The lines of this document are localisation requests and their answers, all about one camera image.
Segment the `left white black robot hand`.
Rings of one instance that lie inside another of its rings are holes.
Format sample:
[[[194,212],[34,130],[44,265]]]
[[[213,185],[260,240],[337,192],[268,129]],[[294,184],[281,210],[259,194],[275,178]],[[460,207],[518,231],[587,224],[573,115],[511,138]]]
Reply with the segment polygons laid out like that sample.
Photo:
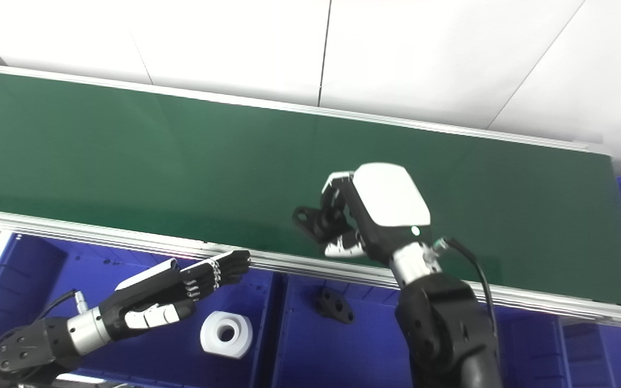
[[[177,259],[120,282],[99,304],[100,319],[112,342],[187,319],[197,303],[218,289],[236,285],[251,267],[251,252],[237,249],[181,267]]]

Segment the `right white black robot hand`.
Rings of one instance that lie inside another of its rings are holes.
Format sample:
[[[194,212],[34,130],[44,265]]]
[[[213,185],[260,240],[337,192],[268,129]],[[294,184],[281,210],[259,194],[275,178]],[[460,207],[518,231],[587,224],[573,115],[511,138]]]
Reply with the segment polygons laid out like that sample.
[[[321,189],[325,257],[420,265],[429,255],[430,226],[429,208],[401,165],[375,162],[333,172]]]

